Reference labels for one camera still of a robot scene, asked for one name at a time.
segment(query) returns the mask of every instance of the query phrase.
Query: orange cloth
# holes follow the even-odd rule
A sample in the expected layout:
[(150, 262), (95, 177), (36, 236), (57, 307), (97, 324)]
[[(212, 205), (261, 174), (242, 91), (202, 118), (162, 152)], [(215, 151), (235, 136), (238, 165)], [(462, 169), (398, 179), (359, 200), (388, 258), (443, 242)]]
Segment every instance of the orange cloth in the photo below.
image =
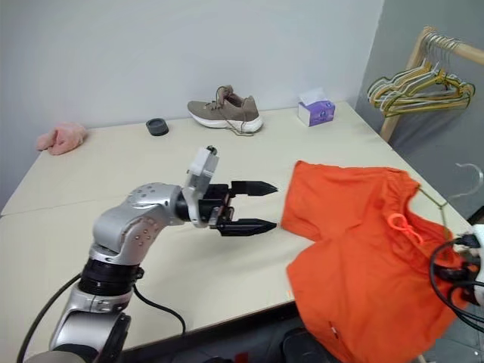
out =
[[(397, 169), (296, 164), (282, 227), (316, 243), (287, 273), (305, 326), (340, 361), (411, 361), (455, 319), (428, 275), (444, 228), (408, 208), (418, 187)], [(423, 243), (392, 228), (393, 213)], [(447, 250), (437, 262), (459, 267), (461, 258)], [(451, 285), (438, 284), (446, 295)], [(465, 306), (457, 294), (455, 303)]]

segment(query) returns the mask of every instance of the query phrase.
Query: beige sneaker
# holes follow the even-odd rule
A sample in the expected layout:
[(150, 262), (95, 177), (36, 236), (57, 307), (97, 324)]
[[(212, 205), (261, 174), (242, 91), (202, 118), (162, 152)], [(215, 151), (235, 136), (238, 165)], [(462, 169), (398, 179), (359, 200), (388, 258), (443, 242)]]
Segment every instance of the beige sneaker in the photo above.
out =
[(231, 129), (238, 134), (253, 134), (262, 127), (262, 118), (253, 97), (237, 96), (231, 85), (220, 86), (215, 101), (188, 102), (188, 112), (206, 127)]

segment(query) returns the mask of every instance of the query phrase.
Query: black lid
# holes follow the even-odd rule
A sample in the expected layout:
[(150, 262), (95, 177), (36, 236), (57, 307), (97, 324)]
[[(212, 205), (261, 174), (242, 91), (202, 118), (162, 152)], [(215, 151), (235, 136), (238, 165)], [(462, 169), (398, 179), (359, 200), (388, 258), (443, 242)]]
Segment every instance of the black lid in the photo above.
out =
[(152, 136), (161, 136), (168, 133), (168, 125), (164, 119), (151, 119), (146, 122), (146, 127)]

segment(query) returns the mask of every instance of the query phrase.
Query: white shoe sole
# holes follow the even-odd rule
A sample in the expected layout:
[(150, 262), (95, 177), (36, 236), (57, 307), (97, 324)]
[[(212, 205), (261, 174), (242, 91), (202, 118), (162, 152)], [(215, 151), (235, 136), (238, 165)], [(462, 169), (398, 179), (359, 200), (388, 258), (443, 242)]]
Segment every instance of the white shoe sole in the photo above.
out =
[(238, 131), (242, 132), (242, 124), (244, 125), (244, 132), (256, 132), (262, 127), (263, 121), (262, 117), (259, 115), (256, 119), (252, 121), (234, 121), (232, 119), (225, 120), (225, 119), (202, 119), (194, 115), (192, 112), (188, 111), (190, 115), (197, 121), (199, 124), (204, 125), (206, 127), (211, 127), (213, 129), (226, 129), (230, 128), (232, 125)]

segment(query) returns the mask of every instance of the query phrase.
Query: orange drawstring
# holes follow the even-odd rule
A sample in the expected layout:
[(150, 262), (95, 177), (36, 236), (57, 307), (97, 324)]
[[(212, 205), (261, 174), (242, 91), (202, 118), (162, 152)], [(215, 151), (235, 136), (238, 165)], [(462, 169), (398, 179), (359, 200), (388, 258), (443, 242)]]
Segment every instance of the orange drawstring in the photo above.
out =
[[(402, 220), (402, 227), (399, 227), (398, 225), (395, 224), (394, 222), (395, 219)], [(418, 244), (424, 243), (424, 239), (416, 231), (414, 231), (414, 228), (411, 225), (408, 224), (408, 221), (403, 214), (393, 213), (388, 217), (386, 221), (388, 222), (391, 228), (396, 229), (397, 231), (403, 231), (403, 232), (406, 232), (407, 234), (413, 234), (418, 239)]]

